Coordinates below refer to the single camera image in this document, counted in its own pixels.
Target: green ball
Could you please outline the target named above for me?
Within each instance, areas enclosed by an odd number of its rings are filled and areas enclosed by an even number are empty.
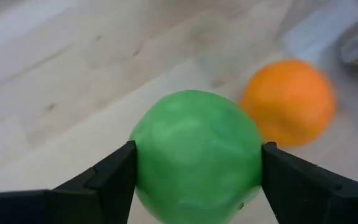
[[[162,98],[131,134],[136,193],[167,224],[228,222],[262,180],[262,140],[232,101],[187,90]]]

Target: light wood surface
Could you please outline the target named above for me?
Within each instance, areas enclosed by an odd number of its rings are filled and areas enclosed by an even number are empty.
[[[0,1],[0,191],[74,177],[123,145],[166,94],[236,101],[254,72],[289,57],[275,37],[292,3]],[[358,180],[358,127],[343,110],[290,152]],[[134,197],[129,223],[156,222]],[[276,223],[263,193],[232,222]]]

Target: orange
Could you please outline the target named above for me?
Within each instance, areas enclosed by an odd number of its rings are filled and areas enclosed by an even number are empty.
[[[282,60],[259,70],[239,104],[264,141],[275,141],[279,147],[315,140],[333,120],[336,108],[324,74],[301,60]]]

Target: orange fruit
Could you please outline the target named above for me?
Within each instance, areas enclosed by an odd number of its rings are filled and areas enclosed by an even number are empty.
[[[324,74],[301,60],[282,60],[248,82],[240,107],[264,141],[302,146],[321,135],[335,114],[335,97]]]

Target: floor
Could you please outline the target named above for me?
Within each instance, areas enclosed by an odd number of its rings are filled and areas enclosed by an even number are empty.
[[[254,72],[293,55],[281,37],[324,3],[0,0],[0,191],[74,177],[166,94],[237,100]],[[358,180],[358,125],[339,105],[324,136],[291,153]],[[135,197],[129,223],[156,222]],[[232,222],[276,223],[263,193]]]

